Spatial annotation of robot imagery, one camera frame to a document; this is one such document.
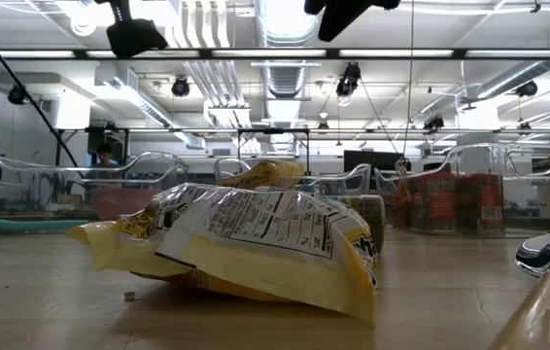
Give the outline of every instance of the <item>barcode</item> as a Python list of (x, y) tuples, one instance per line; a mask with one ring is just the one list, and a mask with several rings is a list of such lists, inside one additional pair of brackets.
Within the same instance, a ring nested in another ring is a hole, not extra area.
[(499, 207), (482, 207), (482, 220), (500, 220), (501, 208)]

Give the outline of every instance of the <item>person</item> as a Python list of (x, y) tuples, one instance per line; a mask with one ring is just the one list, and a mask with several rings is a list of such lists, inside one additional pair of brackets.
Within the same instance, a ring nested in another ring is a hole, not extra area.
[(98, 162), (93, 167), (118, 167), (120, 166), (116, 161), (111, 159), (111, 145), (103, 143), (96, 148), (98, 154)]

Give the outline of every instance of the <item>table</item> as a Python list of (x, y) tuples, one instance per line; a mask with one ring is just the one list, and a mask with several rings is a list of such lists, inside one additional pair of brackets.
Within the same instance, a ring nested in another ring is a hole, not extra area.
[(372, 329), (96, 271), (89, 248), (60, 234), (0, 235), (0, 349), (485, 349), (536, 282), (513, 264), (522, 241), (389, 230)]

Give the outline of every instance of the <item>chip bag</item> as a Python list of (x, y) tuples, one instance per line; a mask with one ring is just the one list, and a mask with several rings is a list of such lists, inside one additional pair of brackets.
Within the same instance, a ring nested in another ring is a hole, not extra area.
[(374, 324), (378, 257), (368, 225), (350, 211), (303, 192), (182, 184), (137, 214), (68, 234), (92, 246), (97, 268), (305, 302)]
[(258, 186), (277, 186), (290, 189), (305, 173), (305, 165), (291, 161), (264, 160), (251, 170), (221, 180), (220, 185), (253, 190)]

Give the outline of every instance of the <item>ventilation duct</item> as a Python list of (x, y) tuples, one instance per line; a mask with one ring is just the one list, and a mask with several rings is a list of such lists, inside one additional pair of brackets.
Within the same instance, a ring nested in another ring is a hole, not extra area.
[[(498, 75), (487, 83), (478, 86), (474, 93), (469, 93), (468, 97), (472, 101), (481, 99), (491, 99), (501, 94), (507, 93), (535, 78), (550, 71), (550, 60), (546, 61), (525, 61), (504, 73)], [(442, 96), (435, 100), (431, 105), (425, 108), (422, 113), (429, 110), (430, 107), (435, 111), (443, 111), (452, 106), (454, 100), (450, 96)]]
[[(319, 22), (316, 17), (306, 15), (303, 6), (303, 0), (255, 0), (259, 45), (265, 48), (312, 46)], [(306, 69), (264, 68), (266, 96), (283, 99), (299, 96), (305, 85)], [(299, 101), (266, 102), (269, 117), (282, 122), (296, 119), (300, 107)]]

